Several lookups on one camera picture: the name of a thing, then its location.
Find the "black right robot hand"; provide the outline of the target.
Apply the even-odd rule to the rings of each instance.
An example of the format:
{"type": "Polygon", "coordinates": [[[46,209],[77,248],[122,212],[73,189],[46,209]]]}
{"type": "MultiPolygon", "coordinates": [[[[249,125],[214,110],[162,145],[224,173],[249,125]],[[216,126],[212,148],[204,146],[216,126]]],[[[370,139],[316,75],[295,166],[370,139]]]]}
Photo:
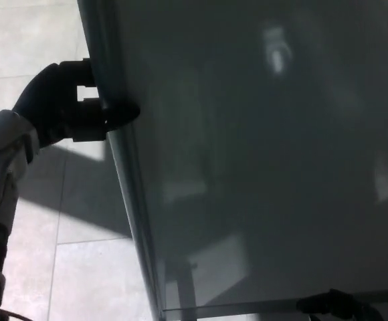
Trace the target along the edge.
{"type": "Polygon", "coordinates": [[[320,320],[319,314],[330,314],[340,320],[384,321],[378,309],[358,301],[351,294],[335,289],[299,299],[296,303],[296,309],[308,315],[309,320],[320,320]]]}

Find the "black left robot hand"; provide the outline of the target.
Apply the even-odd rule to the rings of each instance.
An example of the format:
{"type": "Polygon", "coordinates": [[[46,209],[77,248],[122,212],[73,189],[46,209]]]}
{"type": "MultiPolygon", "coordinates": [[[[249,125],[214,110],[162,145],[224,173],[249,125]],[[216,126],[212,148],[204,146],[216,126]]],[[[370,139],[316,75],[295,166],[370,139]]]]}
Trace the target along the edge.
{"type": "Polygon", "coordinates": [[[50,64],[22,91],[13,111],[33,125],[41,148],[67,138],[103,141],[108,132],[131,123],[140,114],[138,105],[127,98],[110,106],[98,98],[79,101],[79,86],[96,86],[88,58],[50,64]]]}

